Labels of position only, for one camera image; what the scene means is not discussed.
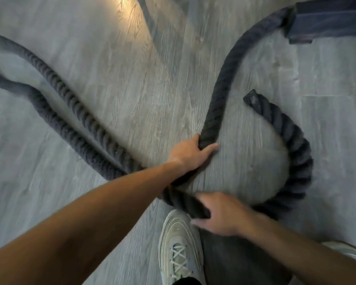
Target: hand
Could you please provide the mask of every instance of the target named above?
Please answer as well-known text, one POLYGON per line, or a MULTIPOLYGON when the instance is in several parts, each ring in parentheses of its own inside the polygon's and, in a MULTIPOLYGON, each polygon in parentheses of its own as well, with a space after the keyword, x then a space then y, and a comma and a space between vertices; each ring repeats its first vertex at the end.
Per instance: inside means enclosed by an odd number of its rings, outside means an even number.
POLYGON ((167 161, 178 162, 183 168, 182 175, 195 170, 207 160, 212 152, 219 148, 219 144, 213 143, 201 151, 198 148, 198 143, 199 134, 195 134, 191 139, 181 141, 171 149, 167 161))
POLYGON ((198 193, 196 197, 211 212, 210 219, 193 219, 192 224, 222 236, 247 238, 258 222, 258 214, 230 195, 198 193))

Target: rope coil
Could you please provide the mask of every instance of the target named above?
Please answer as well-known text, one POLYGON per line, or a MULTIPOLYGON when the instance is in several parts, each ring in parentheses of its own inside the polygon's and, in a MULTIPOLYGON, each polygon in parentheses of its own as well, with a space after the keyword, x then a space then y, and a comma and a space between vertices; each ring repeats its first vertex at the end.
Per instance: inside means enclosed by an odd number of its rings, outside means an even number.
MULTIPOLYGON (((199 148, 202 150, 214 143, 219 135, 228 94, 239 65, 248 50, 263 37, 284 25, 289 7, 283 8, 247 30, 236 42, 225 58, 218 79, 214 86, 211 102, 199 137, 199 148)), ((0 88, 15 95, 26 96, 37 113, 52 127, 81 158, 106 180, 112 180, 126 174, 144 169, 134 160, 125 148, 120 146, 103 128, 89 110, 80 102, 75 93, 62 81, 42 59, 25 47, 0 36, 0 46, 15 53, 35 67, 51 87, 57 92, 67 107, 73 112, 84 128, 94 137, 95 141, 108 155, 117 162, 115 165, 98 152, 90 143, 65 120, 63 120, 49 105, 42 93, 28 85, 14 82, 0 75, 0 88)), ((251 91, 244 97, 251 106, 281 136, 289 151, 289 178, 278 193, 267 201, 252 206, 256 211, 271 218, 278 219, 291 210, 295 204, 305 197, 305 190, 311 182, 313 160, 309 142, 303 138, 301 129, 291 119, 281 112, 279 107, 269 103, 262 95, 251 91)), ((209 218, 210 213, 195 197, 176 189, 193 177, 197 171, 191 171, 164 189, 160 198, 167 204, 189 213, 194 218, 209 218)))

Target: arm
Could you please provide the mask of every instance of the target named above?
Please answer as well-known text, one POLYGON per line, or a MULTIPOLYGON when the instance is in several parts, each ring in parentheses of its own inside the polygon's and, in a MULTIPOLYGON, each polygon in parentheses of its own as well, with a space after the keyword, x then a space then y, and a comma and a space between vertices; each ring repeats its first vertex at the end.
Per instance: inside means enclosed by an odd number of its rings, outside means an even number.
POLYGON ((199 135, 176 145, 167 163, 108 182, 0 249, 0 284, 81 284, 119 244, 153 199, 199 167, 217 144, 199 135))
POLYGON ((318 244, 223 193, 197 196, 211 211, 193 224, 224 236, 237 235, 264 249, 306 284, 356 284, 356 260, 318 244))

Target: black pant leg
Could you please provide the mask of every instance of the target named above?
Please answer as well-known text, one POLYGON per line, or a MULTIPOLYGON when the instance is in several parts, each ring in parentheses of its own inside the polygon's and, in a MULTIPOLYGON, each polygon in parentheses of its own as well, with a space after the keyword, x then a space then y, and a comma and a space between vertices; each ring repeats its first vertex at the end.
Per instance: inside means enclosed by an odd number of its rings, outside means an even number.
POLYGON ((193 277, 181 278, 173 285, 201 285, 200 282, 193 277))

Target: gray wood-grain floor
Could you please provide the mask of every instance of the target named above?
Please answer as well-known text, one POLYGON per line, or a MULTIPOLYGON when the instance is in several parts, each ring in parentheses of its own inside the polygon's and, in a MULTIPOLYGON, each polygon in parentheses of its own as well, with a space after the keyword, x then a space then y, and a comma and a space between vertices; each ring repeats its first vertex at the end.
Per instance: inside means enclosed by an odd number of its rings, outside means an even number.
MULTIPOLYGON (((251 25, 303 0, 0 0, 0 34, 50 64, 145 166, 200 132, 223 60, 251 25)), ((0 51, 0 70, 42 89, 76 128, 46 82, 0 51)), ((232 86, 220 152, 189 190, 245 202, 271 196, 286 151, 242 102, 255 88, 297 122, 312 145, 314 182, 282 223, 316 240, 356 245, 356 38, 290 46, 280 32, 247 56, 232 86)), ((0 247, 104 182, 38 117, 0 90, 0 247)), ((170 208, 154 201, 86 284, 161 284, 157 243, 170 208)), ((243 240, 202 232, 209 285, 282 284, 283 268, 243 240)))

